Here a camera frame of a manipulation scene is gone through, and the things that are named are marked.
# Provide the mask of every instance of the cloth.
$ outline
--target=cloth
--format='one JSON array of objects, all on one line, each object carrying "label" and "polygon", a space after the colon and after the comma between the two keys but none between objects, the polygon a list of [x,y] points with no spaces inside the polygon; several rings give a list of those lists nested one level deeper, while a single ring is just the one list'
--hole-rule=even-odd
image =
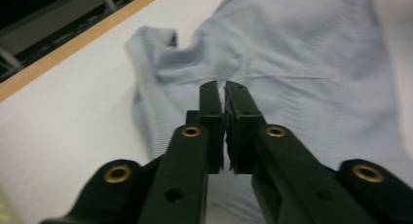
[{"label": "cloth", "polygon": [[[153,157],[198,109],[199,86],[248,87],[267,123],[286,126],[320,162],[379,164],[410,186],[390,58],[373,0],[224,0],[185,49],[173,29],[142,27],[127,46],[136,64],[136,122]],[[207,222],[264,223],[250,177],[209,179]],[[219,217],[219,222],[212,222]]]}]

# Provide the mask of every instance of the brown edge trim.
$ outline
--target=brown edge trim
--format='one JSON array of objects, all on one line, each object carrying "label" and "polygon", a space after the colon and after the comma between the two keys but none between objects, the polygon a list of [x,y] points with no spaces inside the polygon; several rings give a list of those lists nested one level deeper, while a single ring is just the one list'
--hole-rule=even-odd
[{"label": "brown edge trim", "polygon": [[50,54],[42,57],[33,64],[24,68],[12,78],[0,84],[0,102],[19,91],[24,86],[55,67],[61,61],[75,54],[105,32],[109,31],[125,19],[148,6],[155,0],[134,0],[126,7],[91,27]]}]

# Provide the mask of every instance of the garment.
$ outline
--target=garment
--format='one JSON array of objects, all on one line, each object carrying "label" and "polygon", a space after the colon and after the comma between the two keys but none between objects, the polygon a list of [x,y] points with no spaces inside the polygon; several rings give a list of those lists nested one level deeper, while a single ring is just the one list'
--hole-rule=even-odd
[{"label": "garment", "polygon": [[[267,123],[291,129],[324,165],[365,159],[412,186],[372,1],[224,0],[186,49],[172,29],[138,29],[128,42],[138,74],[134,111],[153,156],[165,152],[186,110],[198,109],[201,84],[217,80],[223,97],[231,80],[248,87]],[[209,193],[216,215],[264,223],[249,177],[212,176]]]}]

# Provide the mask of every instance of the crumpled fabric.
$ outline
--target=crumpled fabric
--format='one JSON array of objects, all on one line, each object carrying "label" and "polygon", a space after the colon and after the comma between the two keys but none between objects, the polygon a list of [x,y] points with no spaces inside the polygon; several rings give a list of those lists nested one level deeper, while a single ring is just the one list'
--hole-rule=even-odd
[{"label": "crumpled fabric", "polygon": [[[138,78],[136,122],[152,156],[165,153],[186,111],[198,109],[201,84],[217,80],[223,98],[230,80],[247,86],[267,123],[291,129],[322,164],[364,159],[412,186],[372,4],[224,0],[185,49],[173,29],[139,28],[127,47]],[[265,223],[250,176],[227,170],[209,177],[206,222]]]}]

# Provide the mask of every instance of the white tabletop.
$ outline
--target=white tabletop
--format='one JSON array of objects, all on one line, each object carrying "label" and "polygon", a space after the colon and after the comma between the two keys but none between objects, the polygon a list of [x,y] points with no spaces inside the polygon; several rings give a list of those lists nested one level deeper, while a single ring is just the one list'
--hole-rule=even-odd
[{"label": "white tabletop", "polygon": [[[142,25],[175,28],[185,47],[222,0],[156,0],[0,103],[0,185],[24,223],[62,216],[94,172],[148,162],[132,116],[125,44]],[[377,0],[413,158],[413,0]]]}]

